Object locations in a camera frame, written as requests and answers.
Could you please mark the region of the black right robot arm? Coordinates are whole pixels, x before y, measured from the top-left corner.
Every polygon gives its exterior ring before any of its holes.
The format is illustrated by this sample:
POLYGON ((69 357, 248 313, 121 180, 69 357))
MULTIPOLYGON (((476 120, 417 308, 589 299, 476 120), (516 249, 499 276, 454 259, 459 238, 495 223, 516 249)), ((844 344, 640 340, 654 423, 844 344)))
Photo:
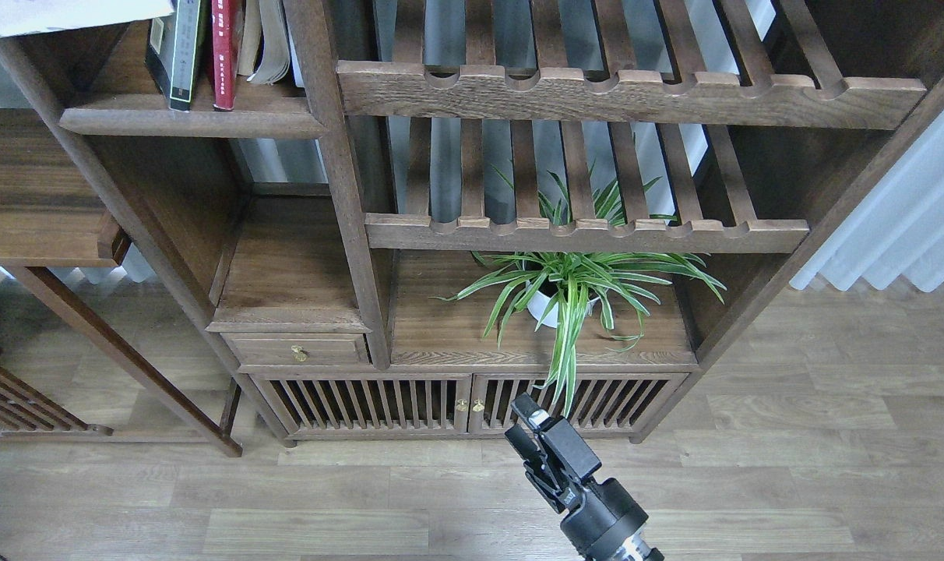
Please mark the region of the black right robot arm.
POLYGON ((524 460, 526 477, 547 504, 564 513, 562 533, 586 560, 661 560, 644 541, 649 515, 611 477, 594 479, 601 462, 581 434, 562 416, 551 416, 528 393, 513 411, 529 431, 514 425, 505 436, 524 460))

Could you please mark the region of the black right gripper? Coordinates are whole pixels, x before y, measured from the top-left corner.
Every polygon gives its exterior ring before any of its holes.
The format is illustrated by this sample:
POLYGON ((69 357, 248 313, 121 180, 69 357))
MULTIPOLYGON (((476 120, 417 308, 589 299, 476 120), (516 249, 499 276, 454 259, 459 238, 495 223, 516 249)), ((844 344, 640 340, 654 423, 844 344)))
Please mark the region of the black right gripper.
POLYGON ((528 393, 512 404, 533 435, 514 425, 504 437, 547 504, 565 514, 560 527, 586 560, 649 560, 643 539, 649 515, 617 479, 597 483, 601 462, 567 420, 551 418, 528 393))

